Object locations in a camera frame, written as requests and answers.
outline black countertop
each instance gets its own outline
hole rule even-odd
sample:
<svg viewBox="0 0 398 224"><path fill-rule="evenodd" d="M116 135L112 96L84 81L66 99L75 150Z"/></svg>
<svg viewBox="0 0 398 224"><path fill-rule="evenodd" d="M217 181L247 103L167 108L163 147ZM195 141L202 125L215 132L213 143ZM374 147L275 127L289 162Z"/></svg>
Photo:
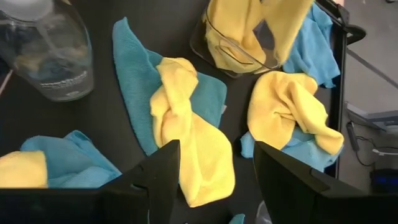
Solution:
<svg viewBox="0 0 398 224"><path fill-rule="evenodd" d="M0 97L0 153L18 150L29 137L64 137L79 129L122 172L143 160L131 128L113 63L113 24L128 18L131 30L149 50L165 57L185 57L202 73L228 86L227 109L220 129L232 142L236 186L232 196L198 208L189 208L179 190L171 223L228 223L238 213L253 223L261 193L252 160L240 156L240 137L248 130L246 115L258 75L233 80L197 57L189 47L192 30L205 0L72 0L86 24L94 54L95 89L68 103L52 103L17 75ZM318 99L330 109L331 91L320 89Z"/></svg>

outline towel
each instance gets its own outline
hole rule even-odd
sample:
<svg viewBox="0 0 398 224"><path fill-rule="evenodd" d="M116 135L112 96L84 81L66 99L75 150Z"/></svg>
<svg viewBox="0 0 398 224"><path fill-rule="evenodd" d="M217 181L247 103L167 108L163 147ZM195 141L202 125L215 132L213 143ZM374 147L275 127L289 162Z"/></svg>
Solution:
<svg viewBox="0 0 398 224"><path fill-rule="evenodd" d="M241 154L243 157L253 158L254 141L250 132L247 132L241 138ZM300 127L296 126L292 138L286 146L282 148L282 152L323 172L326 167L335 163L337 157L340 155L341 149L335 155L327 153L317 145L313 134L303 133Z"/></svg>
<svg viewBox="0 0 398 224"><path fill-rule="evenodd" d="M232 148L226 136L192 111L197 72L183 58L163 58L157 66L163 85L150 99L156 145L181 144L180 185L190 207L232 194Z"/></svg>
<svg viewBox="0 0 398 224"><path fill-rule="evenodd" d="M326 126L325 107L315 97L315 80L304 73L272 71L256 82L249 103L248 126L257 141L281 150L297 124L331 155L339 152L343 135Z"/></svg>
<svg viewBox="0 0 398 224"><path fill-rule="evenodd" d="M0 188L46 188L43 152L12 152L0 158Z"/></svg>
<svg viewBox="0 0 398 224"><path fill-rule="evenodd" d="M21 152L41 150L45 155L49 188L97 188L121 175L79 131L62 138L36 136L21 146Z"/></svg>
<svg viewBox="0 0 398 224"><path fill-rule="evenodd" d="M149 100L162 85L156 66L162 56L146 50L131 32L127 19L113 27L113 53L120 89L130 122L147 156L156 146ZM218 127L226 98L226 85L216 78L198 74L199 84L191 96L192 110Z"/></svg>
<svg viewBox="0 0 398 224"><path fill-rule="evenodd" d="M235 215L229 224L243 224L244 223L244 214Z"/></svg>
<svg viewBox="0 0 398 224"><path fill-rule="evenodd" d="M332 25L328 14L313 4L294 41L289 59L283 65L284 72L303 72L313 77L318 85L333 88L332 78L340 75L340 70L330 48Z"/></svg>
<svg viewBox="0 0 398 224"><path fill-rule="evenodd" d="M253 30L264 20L274 36L274 56L280 63L285 62L312 2L211 0L203 20L208 49L216 66L236 73L262 68L266 55Z"/></svg>

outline yellow microfiber cloth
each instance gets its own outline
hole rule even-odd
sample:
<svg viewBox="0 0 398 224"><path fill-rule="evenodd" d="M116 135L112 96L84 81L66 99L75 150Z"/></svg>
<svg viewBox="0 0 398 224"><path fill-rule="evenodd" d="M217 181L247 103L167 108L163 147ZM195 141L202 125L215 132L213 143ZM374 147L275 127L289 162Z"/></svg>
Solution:
<svg viewBox="0 0 398 224"><path fill-rule="evenodd" d="M157 66L163 85L150 99L158 147L181 143L180 185L190 207L232 194L235 176L232 148L226 136L191 109L197 72L183 58L163 58Z"/></svg>
<svg viewBox="0 0 398 224"><path fill-rule="evenodd" d="M266 55L254 35L254 28L265 20L274 36L274 55L279 63L289 57L290 49L313 0L211 0L207 9L206 40L218 68L236 73L257 72ZM258 62L250 59L236 46Z"/></svg>
<svg viewBox="0 0 398 224"><path fill-rule="evenodd" d="M0 188L47 188L44 153L17 151L1 157Z"/></svg>
<svg viewBox="0 0 398 224"><path fill-rule="evenodd" d="M317 87L304 73L273 71L262 75L254 86L248 111L254 139L281 150L297 122L303 132L315 135L322 149L331 155L338 153L344 137L326 126L325 107L314 97Z"/></svg>

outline floor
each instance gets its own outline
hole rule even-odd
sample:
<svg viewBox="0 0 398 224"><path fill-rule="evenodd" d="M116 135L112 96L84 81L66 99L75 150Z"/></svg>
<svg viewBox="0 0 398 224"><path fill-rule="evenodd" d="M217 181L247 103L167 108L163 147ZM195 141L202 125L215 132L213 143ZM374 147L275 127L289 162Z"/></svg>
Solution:
<svg viewBox="0 0 398 224"><path fill-rule="evenodd" d="M345 0L350 12L350 23L366 29L368 36L349 48L398 83L396 70L398 54L398 2L388 4L385 0ZM398 110L398 89L368 70L353 57L347 56L345 100L366 112ZM362 166L351 148L346 133L348 117L343 118L345 150L340 156L339 179L365 192L369 191L369 172L372 167ZM356 135L372 138L377 146L398 147L398 136L381 133L356 125ZM376 169L398 169L398 156L377 156L372 145L360 141L359 158L365 164L376 161Z"/></svg>

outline blue towel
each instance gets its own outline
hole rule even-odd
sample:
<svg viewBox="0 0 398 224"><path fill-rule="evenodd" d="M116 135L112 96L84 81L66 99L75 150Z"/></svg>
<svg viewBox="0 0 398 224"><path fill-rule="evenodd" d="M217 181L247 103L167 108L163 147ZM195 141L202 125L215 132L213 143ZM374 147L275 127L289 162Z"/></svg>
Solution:
<svg viewBox="0 0 398 224"><path fill-rule="evenodd" d="M98 188L121 175L80 131L62 138L36 136L21 151L44 152L50 188Z"/></svg>
<svg viewBox="0 0 398 224"><path fill-rule="evenodd" d="M328 14L314 3L283 65L284 72L304 72L313 77L318 85L333 88L332 78L340 75L340 71L330 48L332 25Z"/></svg>
<svg viewBox="0 0 398 224"><path fill-rule="evenodd" d="M255 140L250 132L247 132L241 138L241 154L243 157L253 158L254 141ZM316 144L313 134L303 133L300 127L296 126L293 131L292 138L282 149L282 152L306 163L320 172L323 172L326 167L335 163L341 149L336 155L330 155Z"/></svg>
<svg viewBox="0 0 398 224"><path fill-rule="evenodd" d="M152 129L149 100L162 85L155 68L162 56L142 46L129 28L126 18L113 27L113 55L130 122L141 148L149 156L158 148ZM218 127L226 98L226 85L201 73L198 73L198 80L199 84L191 96L192 110Z"/></svg>
<svg viewBox="0 0 398 224"><path fill-rule="evenodd" d="M244 214L235 215L229 224L243 224L244 223Z"/></svg>

